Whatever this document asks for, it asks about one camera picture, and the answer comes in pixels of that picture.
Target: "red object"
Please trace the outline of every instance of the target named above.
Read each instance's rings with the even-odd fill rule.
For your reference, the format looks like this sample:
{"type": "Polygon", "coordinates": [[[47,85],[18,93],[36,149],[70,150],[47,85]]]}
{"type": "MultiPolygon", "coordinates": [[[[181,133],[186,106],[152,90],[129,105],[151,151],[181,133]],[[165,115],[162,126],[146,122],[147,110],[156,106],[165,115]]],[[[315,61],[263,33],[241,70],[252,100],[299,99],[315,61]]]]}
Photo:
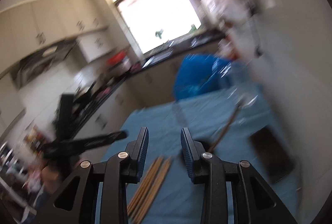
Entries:
{"type": "Polygon", "coordinates": [[[110,59],[108,59],[106,61],[106,63],[110,66],[114,66],[117,63],[120,63],[126,56],[127,56],[127,53],[122,50],[119,53],[117,53],[116,55],[114,55],[113,57],[111,57],[110,59]]]}

